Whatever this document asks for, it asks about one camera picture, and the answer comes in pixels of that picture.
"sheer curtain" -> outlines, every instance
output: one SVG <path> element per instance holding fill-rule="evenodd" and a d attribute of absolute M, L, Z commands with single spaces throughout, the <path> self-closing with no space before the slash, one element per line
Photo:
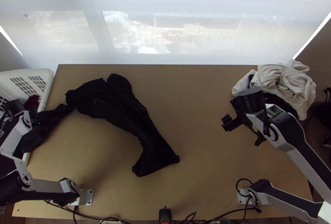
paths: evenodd
<path fill-rule="evenodd" d="M 0 26 L 31 68 L 59 63 L 286 62 L 331 0 L 0 0 Z"/>

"laundry basket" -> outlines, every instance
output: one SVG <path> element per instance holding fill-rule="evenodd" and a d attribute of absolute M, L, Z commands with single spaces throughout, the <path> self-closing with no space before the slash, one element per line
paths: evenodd
<path fill-rule="evenodd" d="M 20 99 L 25 102 L 32 95 L 41 97 L 38 112 L 46 105 L 54 73 L 50 69 L 21 69 L 0 72 L 0 117 L 4 114 L 5 103 Z M 29 154 L 23 160 L 27 162 Z"/>

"white cloth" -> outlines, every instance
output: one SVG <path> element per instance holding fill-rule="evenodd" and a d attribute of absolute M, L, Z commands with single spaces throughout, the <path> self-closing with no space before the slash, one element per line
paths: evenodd
<path fill-rule="evenodd" d="M 307 76 L 309 67 L 301 62 L 290 60 L 287 64 L 259 65 L 251 70 L 232 88 L 232 95 L 248 88 L 248 77 L 254 74 L 249 87 L 261 87 L 264 92 L 274 94 L 289 103 L 296 111 L 299 120 L 307 117 L 307 110 L 316 97 L 316 84 Z"/>

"table surface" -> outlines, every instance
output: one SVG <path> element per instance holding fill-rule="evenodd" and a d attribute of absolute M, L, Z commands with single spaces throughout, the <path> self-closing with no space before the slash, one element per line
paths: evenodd
<path fill-rule="evenodd" d="M 138 139 L 103 119 L 76 110 L 52 136 L 33 151 L 28 169 L 34 178 L 63 177 L 94 190 L 91 206 L 81 213 L 125 220 L 156 220 L 158 210 L 171 208 L 173 219 L 197 211 L 196 219 L 211 219 L 243 208 L 237 203 L 239 178 L 266 178 L 282 190 L 311 200 L 307 180 L 291 159 L 243 125 L 225 132 L 221 118 L 235 116 L 229 103 L 235 83 L 255 66 L 212 65 L 59 65 L 46 110 L 65 103 L 65 93 L 111 73 L 126 77 L 137 99 L 147 108 L 159 132 L 180 156 L 180 162 L 138 178 L 131 167 L 142 147 Z M 284 217 L 262 206 L 247 218 Z M 71 219 L 72 214 L 43 201 L 15 204 L 14 216 Z M 242 218 L 236 212 L 228 218 Z"/>

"black cloth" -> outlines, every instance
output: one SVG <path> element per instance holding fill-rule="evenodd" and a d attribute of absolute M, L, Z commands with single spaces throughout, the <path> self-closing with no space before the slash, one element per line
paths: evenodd
<path fill-rule="evenodd" d="M 32 130 L 23 135 L 15 153 L 30 153 L 39 147 L 52 133 L 53 129 L 73 111 L 73 108 L 60 104 L 55 110 L 37 112 L 37 107 L 29 109 Z"/>
<path fill-rule="evenodd" d="M 132 167 L 139 177 L 149 175 L 165 166 L 178 163 L 177 156 L 158 132 L 147 109 L 132 93 L 130 82 L 117 74 L 107 81 L 92 80 L 66 93 L 71 108 L 77 108 L 92 118 L 105 119 L 136 136 L 143 152 Z"/>

